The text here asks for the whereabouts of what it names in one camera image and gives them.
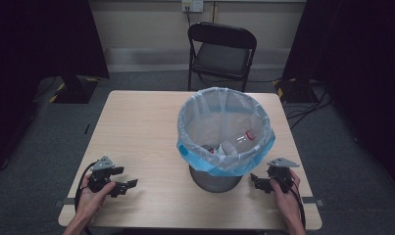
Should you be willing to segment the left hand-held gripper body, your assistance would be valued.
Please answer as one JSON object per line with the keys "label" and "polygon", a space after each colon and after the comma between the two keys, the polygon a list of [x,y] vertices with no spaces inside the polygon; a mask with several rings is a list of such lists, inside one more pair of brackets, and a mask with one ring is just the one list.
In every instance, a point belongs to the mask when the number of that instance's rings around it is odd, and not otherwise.
{"label": "left hand-held gripper body", "polygon": [[87,183],[88,188],[94,193],[101,191],[110,181],[114,169],[115,164],[107,156],[99,159],[90,168],[91,175]]}

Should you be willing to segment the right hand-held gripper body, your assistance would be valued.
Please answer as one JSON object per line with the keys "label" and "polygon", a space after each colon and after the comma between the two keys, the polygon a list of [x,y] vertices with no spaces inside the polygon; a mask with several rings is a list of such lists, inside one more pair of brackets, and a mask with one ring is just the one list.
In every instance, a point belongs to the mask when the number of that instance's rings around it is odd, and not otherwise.
{"label": "right hand-held gripper body", "polygon": [[277,158],[269,161],[268,166],[269,177],[279,183],[280,189],[283,193],[287,193],[293,185],[289,169],[291,167],[298,167],[299,165],[285,158]]}

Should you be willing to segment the clear plastic bottle red label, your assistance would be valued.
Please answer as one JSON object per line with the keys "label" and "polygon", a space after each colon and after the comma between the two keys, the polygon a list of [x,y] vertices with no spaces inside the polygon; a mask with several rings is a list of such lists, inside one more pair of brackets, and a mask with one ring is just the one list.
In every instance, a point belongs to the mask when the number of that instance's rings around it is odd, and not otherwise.
{"label": "clear plastic bottle red label", "polygon": [[256,139],[253,141],[249,140],[245,135],[246,131],[226,138],[223,142],[221,142],[219,146],[215,147],[212,150],[212,153],[230,156],[241,154],[251,150]]}

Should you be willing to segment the grey trash bin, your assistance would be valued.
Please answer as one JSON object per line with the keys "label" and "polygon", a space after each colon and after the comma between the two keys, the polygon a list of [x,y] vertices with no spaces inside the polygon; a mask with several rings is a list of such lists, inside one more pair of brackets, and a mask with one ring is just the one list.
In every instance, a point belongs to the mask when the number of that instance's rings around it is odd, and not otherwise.
{"label": "grey trash bin", "polygon": [[241,176],[213,176],[205,171],[198,171],[192,166],[189,172],[194,183],[201,189],[211,193],[224,193],[238,185]]}

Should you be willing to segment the trash bin with blue bag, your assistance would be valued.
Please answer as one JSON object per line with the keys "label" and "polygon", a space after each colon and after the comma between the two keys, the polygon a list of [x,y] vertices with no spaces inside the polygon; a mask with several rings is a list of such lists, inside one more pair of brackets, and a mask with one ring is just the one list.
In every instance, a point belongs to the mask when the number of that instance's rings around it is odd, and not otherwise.
{"label": "trash bin with blue bag", "polygon": [[[253,148],[237,155],[213,154],[226,138],[257,131]],[[271,121],[258,101],[240,91],[212,87],[186,100],[177,118],[177,148],[198,171],[213,176],[241,176],[255,168],[272,148]]]}

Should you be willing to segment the person's left hand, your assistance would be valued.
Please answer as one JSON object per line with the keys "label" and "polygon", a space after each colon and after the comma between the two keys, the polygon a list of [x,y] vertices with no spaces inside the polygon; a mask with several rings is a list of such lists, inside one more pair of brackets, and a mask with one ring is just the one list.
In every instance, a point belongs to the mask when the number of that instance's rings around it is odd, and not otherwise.
{"label": "person's left hand", "polygon": [[94,193],[87,186],[89,178],[90,174],[87,174],[82,180],[81,195],[75,214],[77,221],[83,224],[88,224],[91,221],[104,204],[107,195],[116,186],[115,182],[109,182],[99,192]]}

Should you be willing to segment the person's right hand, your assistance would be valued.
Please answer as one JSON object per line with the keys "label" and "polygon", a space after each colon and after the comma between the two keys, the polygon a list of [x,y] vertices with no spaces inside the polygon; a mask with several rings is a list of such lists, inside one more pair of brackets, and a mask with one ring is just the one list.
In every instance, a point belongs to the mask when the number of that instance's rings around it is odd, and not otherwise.
{"label": "person's right hand", "polygon": [[271,180],[271,186],[274,191],[275,202],[286,225],[291,229],[296,227],[303,229],[298,200],[292,193],[283,193],[278,182],[274,179]]}

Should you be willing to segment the grey tape strip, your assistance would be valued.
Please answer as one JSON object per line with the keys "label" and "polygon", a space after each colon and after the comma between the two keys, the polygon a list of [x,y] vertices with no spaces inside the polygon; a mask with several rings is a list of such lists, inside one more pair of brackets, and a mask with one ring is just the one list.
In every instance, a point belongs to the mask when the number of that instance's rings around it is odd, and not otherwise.
{"label": "grey tape strip", "polygon": [[316,199],[315,197],[303,197],[302,202],[304,204],[314,204],[317,207],[324,206],[324,200],[323,199]]}
{"label": "grey tape strip", "polygon": [[75,198],[64,198],[60,200],[56,200],[53,203],[55,208],[62,208],[63,206],[75,206]]}

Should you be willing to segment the black stand base striped tape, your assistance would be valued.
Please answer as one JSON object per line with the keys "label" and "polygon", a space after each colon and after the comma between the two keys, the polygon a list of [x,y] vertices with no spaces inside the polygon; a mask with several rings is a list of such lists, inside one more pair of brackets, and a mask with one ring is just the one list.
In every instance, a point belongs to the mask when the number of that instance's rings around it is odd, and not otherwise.
{"label": "black stand base striped tape", "polygon": [[50,98],[50,103],[88,104],[98,84],[96,78],[79,78],[76,75],[63,76],[63,84]]}
{"label": "black stand base striped tape", "polygon": [[310,81],[297,78],[279,78],[272,82],[277,96],[283,103],[317,103],[319,99]]}

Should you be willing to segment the black folding chair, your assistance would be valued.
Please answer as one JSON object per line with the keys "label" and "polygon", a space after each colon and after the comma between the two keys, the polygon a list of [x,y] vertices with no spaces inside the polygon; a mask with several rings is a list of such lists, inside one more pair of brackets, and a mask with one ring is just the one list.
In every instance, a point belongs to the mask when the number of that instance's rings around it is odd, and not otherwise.
{"label": "black folding chair", "polygon": [[192,73],[241,81],[244,92],[257,48],[249,30],[218,23],[194,23],[187,30],[190,44],[188,84]]}

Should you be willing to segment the black curtain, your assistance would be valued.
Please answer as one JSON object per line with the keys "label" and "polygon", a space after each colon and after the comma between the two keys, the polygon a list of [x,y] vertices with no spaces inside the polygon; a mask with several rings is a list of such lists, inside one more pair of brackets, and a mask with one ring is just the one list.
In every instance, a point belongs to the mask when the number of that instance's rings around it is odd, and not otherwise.
{"label": "black curtain", "polygon": [[0,168],[51,76],[108,77],[89,0],[0,0]]}
{"label": "black curtain", "polygon": [[307,0],[282,77],[325,82],[395,182],[395,0]]}

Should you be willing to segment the white wall socket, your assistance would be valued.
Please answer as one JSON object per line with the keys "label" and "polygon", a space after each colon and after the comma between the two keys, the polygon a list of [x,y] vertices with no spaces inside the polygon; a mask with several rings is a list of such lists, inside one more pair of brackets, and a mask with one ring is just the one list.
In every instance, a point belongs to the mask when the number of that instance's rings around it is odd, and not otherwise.
{"label": "white wall socket", "polygon": [[202,13],[204,0],[181,0],[181,11],[184,13]]}

